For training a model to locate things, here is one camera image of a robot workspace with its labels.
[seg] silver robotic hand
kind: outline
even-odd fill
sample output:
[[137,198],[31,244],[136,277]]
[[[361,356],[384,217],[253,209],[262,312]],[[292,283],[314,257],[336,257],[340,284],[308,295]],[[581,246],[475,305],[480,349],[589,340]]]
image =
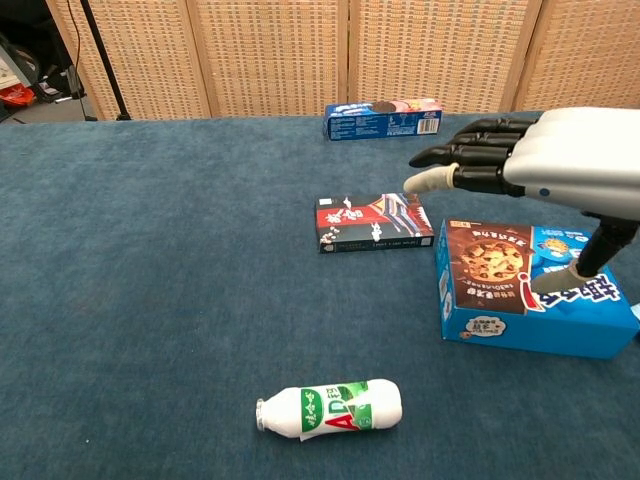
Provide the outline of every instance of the silver robotic hand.
[[579,287],[635,237],[640,223],[640,110],[575,107],[537,120],[483,119],[409,162],[427,170],[408,193],[460,188],[531,197],[600,219],[579,258],[532,282],[537,293]]

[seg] floor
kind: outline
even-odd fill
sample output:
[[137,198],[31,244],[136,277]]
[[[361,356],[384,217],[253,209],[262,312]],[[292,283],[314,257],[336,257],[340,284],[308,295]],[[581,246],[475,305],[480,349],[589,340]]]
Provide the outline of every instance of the floor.
[[[82,99],[82,105],[87,115],[93,115],[93,110],[87,98]],[[2,125],[25,123],[60,123],[82,122],[84,116],[80,100],[67,100],[62,103],[35,103],[26,108],[12,111],[12,115],[2,122]]]

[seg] red object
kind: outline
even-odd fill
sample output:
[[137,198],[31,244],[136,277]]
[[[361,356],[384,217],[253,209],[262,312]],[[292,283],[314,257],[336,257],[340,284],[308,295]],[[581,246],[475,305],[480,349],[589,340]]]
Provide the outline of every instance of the red object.
[[35,94],[22,84],[0,90],[0,99],[8,107],[28,107],[35,101]]

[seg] bottle cap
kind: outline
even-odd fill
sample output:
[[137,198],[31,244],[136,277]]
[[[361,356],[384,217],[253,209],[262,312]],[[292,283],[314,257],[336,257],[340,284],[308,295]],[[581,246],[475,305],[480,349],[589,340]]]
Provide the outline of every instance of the bottle cap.
[[261,398],[256,402],[256,425],[258,426],[258,430],[264,432],[264,423],[262,422],[262,404],[264,400]]

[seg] blue snack box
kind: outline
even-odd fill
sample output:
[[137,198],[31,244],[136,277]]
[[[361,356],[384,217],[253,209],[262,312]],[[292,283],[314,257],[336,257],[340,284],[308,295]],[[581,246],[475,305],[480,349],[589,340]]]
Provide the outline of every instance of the blue snack box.
[[442,336],[494,347],[612,358],[639,323],[605,267],[580,288],[531,291],[566,268],[589,233],[445,219],[436,249]]
[[433,98],[328,105],[324,134],[356,140],[438,133],[442,107]]

